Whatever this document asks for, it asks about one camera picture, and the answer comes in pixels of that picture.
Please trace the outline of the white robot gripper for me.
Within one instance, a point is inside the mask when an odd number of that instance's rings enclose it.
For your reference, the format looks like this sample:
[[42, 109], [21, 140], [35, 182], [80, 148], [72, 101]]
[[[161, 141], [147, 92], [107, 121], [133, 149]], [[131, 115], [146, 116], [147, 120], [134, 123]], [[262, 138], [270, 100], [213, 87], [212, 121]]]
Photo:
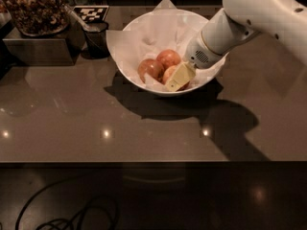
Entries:
[[171, 92], [177, 92], [183, 85], [189, 83], [196, 76], [196, 68], [209, 69], [222, 58], [225, 54], [214, 53], [206, 45], [201, 32], [196, 33], [188, 42], [183, 60], [177, 65], [177, 69], [164, 84]]

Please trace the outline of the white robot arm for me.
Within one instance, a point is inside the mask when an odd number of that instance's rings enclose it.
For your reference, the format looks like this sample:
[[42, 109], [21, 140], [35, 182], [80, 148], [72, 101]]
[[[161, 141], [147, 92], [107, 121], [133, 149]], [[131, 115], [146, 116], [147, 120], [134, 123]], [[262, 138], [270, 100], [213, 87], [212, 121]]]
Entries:
[[234, 47], [267, 34], [307, 63], [307, 7], [296, 0], [222, 0], [223, 7], [187, 44], [183, 62], [166, 81], [177, 91]]

